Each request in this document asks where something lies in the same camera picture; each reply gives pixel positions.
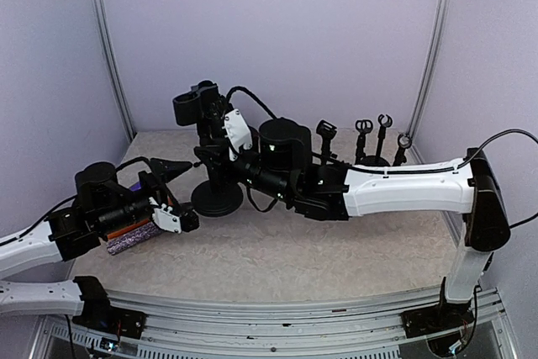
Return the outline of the purple microphone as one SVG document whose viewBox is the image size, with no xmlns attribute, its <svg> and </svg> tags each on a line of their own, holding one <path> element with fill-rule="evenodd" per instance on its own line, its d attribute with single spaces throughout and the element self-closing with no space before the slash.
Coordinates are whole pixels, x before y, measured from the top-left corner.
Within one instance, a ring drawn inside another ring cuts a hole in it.
<svg viewBox="0 0 538 359">
<path fill-rule="evenodd" d="M 142 187 L 141 187 L 140 183 L 137 182 L 137 183 L 133 184 L 132 186 L 130 186 L 129 190 L 135 192 L 135 191 L 139 191 L 141 188 Z"/>
</svg>

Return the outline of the black stand of rhinestone microphone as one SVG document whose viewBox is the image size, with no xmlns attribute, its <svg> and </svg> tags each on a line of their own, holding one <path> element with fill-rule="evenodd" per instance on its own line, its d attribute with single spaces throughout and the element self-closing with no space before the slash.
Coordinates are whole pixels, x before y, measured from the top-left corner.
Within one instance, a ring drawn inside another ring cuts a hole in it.
<svg viewBox="0 0 538 359">
<path fill-rule="evenodd" d="M 204 217 L 218 218 L 232 214 L 243 202 L 240 186 L 224 172 L 229 146 L 224 130 L 224 115 L 230 111 L 218 85 L 204 80 L 172 100 L 176 124 L 195 126 L 199 145 L 195 156 L 206 167 L 208 180 L 192 192 L 194 210 Z"/>
</svg>

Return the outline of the rhinestone silver microphone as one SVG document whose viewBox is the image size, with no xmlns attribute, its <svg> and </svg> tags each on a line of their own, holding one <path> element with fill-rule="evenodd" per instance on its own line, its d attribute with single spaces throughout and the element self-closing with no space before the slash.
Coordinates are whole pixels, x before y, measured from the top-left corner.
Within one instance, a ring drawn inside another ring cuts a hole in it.
<svg viewBox="0 0 538 359">
<path fill-rule="evenodd" d="M 107 244 L 107 252 L 112 256 L 118 255 L 119 253 L 150 240 L 161 233 L 162 230 L 153 223 L 143 224 L 140 227 L 130 230 L 109 241 Z"/>
</svg>

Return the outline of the black stand of orange microphone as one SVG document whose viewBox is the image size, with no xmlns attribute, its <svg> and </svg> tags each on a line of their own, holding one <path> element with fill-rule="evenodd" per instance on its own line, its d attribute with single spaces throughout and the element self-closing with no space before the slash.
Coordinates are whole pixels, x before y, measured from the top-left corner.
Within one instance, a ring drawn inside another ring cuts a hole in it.
<svg viewBox="0 0 538 359">
<path fill-rule="evenodd" d="M 329 159 L 333 157 L 331 142 L 337 134 L 337 127 L 322 119 L 316 127 L 316 134 L 322 139 L 320 163 L 326 165 Z"/>
</svg>

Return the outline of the black stand of pink microphone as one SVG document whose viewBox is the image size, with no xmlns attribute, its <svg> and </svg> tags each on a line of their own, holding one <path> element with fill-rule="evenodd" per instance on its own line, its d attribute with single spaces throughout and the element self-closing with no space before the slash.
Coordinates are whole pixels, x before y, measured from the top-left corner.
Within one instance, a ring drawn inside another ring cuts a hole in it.
<svg viewBox="0 0 538 359">
<path fill-rule="evenodd" d="M 359 164 L 365 157 L 366 137 L 373 130 L 373 122 L 370 119 L 359 119 L 355 122 L 358 133 L 356 139 L 355 163 Z"/>
</svg>

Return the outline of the black stand of purple microphone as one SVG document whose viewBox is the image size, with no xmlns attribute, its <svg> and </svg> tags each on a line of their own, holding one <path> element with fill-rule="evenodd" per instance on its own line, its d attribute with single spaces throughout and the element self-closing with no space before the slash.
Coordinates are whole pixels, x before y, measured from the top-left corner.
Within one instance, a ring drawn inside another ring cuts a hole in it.
<svg viewBox="0 0 538 359">
<path fill-rule="evenodd" d="M 380 114 L 377 118 L 379 129 L 377 132 L 377 147 L 374 155 L 365 156 L 360 160 L 364 166 L 390 166 L 390 163 L 382 157 L 382 148 L 386 139 L 387 129 L 393 125 L 390 115 Z"/>
</svg>

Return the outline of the black stand of teal microphone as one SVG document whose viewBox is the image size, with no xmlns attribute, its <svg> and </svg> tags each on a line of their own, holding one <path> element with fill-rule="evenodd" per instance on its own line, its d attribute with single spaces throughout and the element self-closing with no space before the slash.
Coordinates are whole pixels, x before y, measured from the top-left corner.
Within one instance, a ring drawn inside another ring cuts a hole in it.
<svg viewBox="0 0 538 359">
<path fill-rule="evenodd" d="M 393 166 L 402 166 L 408 161 L 407 150 L 413 145 L 412 138 L 408 134 L 400 134 L 397 138 L 398 149 L 393 159 Z"/>
</svg>

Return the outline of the orange microphone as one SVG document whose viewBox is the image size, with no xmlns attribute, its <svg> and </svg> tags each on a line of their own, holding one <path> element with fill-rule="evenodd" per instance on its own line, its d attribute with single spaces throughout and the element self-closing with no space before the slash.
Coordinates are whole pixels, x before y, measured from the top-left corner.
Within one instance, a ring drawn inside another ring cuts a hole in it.
<svg viewBox="0 0 538 359">
<path fill-rule="evenodd" d="M 165 232 L 182 232 L 172 200 L 165 197 L 163 202 L 158 202 L 154 197 L 142 198 L 120 211 L 114 229 L 107 233 L 108 248 L 125 250 Z"/>
</svg>

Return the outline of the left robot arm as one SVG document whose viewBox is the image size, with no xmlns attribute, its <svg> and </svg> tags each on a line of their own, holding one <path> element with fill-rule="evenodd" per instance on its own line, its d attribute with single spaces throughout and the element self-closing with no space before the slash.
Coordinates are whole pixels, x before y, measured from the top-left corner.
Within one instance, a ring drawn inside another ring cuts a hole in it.
<svg viewBox="0 0 538 359">
<path fill-rule="evenodd" d="M 145 220 L 174 234 L 195 230 L 198 216 L 179 203 L 167 184 L 189 171 L 188 161 L 142 158 L 138 188 L 119 184 L 119 169 L 100 161 L 75 175 L 76 193 L 18 234 L 1 239 L 1 315 L 59 314 L 90 330 L 139 339 L 141 311 L 112 305 L 96 277 L 49 283 L 10 282 L 9 277 L 40 265 L 68 262 L 108 241 L 110 234 Z"/>
</svg>

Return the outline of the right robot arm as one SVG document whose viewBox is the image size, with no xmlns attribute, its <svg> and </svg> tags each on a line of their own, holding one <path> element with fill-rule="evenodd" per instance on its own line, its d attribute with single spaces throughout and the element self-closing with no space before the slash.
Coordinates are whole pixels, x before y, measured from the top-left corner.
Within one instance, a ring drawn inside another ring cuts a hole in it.
<svg viewBox="0 0 538 359">
<path fill-rule="evenodd" d="M 490 256 L 510 237 L 500 189 L 481 150 L 433 165 L 375 167 L 314 154 L 309 128 L 290 119 L 267 120 L 252 134 L 242 119 L 226 117 L 223 131 L 207 164 L 217 192 L 241 183 L 315 220 L 400 211 L 460 214 L 464 229 L 438 302 L 403 312 L 402 321 L 406 335 L 415 337 L 477 320 L 475 288 Z"/>
</svg>

